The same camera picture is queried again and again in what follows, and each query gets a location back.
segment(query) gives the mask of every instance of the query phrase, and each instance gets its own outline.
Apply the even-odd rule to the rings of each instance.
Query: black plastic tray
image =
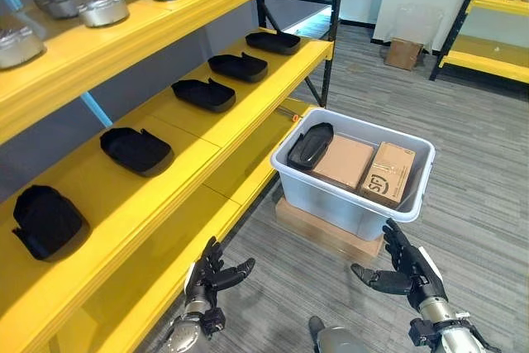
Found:
[[[299,135],[287,155],[287,165],[303,171],[313,169],[326,154],[333,137],[332,124],[320,123],[312,126],[305,135]]]
[[[244,52],[241,57],[236,55],[215,55],[207,62],[213,72],[248,83],[259,82],[268,73],[268,63],[266,61],[252,57]]]
[[[83,214],[50,186],[33,185],[18,198],[13,233],[36,260],[53,262],[77,250],[90,234]]]
[[[271,53],[292,55],[299,50],[301,39],[289,33],[256,32],[246,36],[246,44]]]
[[[99,140],[101,149],[112,160],[143,177],[161,174],[173,163],[171,146],[147,130],[112,128]]]
[[[224,112],[235,103],[235,91],[209,79],[208,83],[200,80],[179,80],[171,84],[174,95],[188,103],[203,107],[212,112]]]

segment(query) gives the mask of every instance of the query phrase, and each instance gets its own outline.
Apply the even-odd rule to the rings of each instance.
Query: sf printed logo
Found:
[[[369,189],[373,192],[380,193],[380,194],[386,194],[389,189],[388,181],[386,181],[383,177],[377,174],[371,175],[371,180],[369,181]]]

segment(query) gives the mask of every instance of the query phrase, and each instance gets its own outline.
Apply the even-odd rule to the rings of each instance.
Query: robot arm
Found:
[[[408,335],[415,346],[429,346],[432,353],[494,353],[475,326],[455,313],[446,297],[441,273],[426,251],[412,246],[395,221],[384,226],[386,251],[396,271],[371,270],[353,264],[351,270],[367,286],[383,293],[406,295],[421,315],[410,322]]]
[[[222,248],[212,237],[200,259],[191,265],[186,283],[185,309],[169,329],[161,352],[205,353],[213,333],[222,331],[226,318],[217,306],[217,292],[228,289],[244,280],[255,265],[249,258],[242,264],[222,269]]]

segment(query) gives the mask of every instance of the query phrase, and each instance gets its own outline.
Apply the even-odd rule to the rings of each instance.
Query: yellow shelf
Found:
[[[249,0],[127,0],[131,16],[90,29],[77,19],[55,21],[27,8],[45,31],[48,51],[22,67],[0,71],[0,144],[115,74]],[[11,18],[0,19],[10,26]]]
[[[311,107],[288,98],[283,107],[303,115]],[[273,112],[204,183],[241,206],[250,204],[274,174],[270,155],[293,129],[290,118]]]
[[[230,79],[214,74],[207,63],[182,78],[207,81],[211,77],[233,88],[236,104],[229,112],[211,113],[184,101],[174,101],[172,88],[167,88],[142,105],[141,111],[221,148],[233,145],[234,141],[241,143],[316,66],[331,55],[332,43],[302,38],[298,53],[287,56],[251,48],[243,38],[222,53],[241,55],[242,51],[268,62],[265,80],[244,83]]]
[[[292,99],[284,106],[300,114],[309,109]],[[217,169],[209,187],[198,188],[68,320],[54,339],[60,351],[133,351],[181,292],[188,267],[207,240],[221,240],[269,182],[270,154],[294,126],[271,114]]]
[[[529,83],[529,49],[526,47],[459,35],[440,67],[444,64]]]
[[[472,7],[529,17],[529,2],[522,0],[471,0],[466,12],[469,13]]]
[[[236,91],[236,104],[213,114],[179,101],[170,88],[117,123],[145,128],[173,147],[176,160],[162,175],[143,179],[115,165],[98,136],[83,144],[31,184],[47,184],[70,198],[88,219],[92,235],[55,264],[33,260],[11,233],[17,196],[0,205],[0,341],[5,351],[33,351],[143,243],[167,217],[331,53],[332,43],[303,39],[296,55],[245,49],[269,61],[259,83],[237,83],[201,66],[189,77],[213,76]]]

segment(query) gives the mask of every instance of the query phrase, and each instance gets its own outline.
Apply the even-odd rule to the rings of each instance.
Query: plastic storage bin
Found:
[[[305,134],[311,126],[322,122],[331,123],[334,133],[339,136],[346,136],[375,148],[385,141],[416,152],[403,200],[397,208],[387,208],[287,166],[287,154],[299,134]],[[433,145],[422,138],[326,109],[313,109],[272,154],[271,161],[279,171],[284,194],[290,204],[354,233],[363,240],[371,241],[380,236],[382,226],[389,217],[396,222],[417,219],[435,154]]]

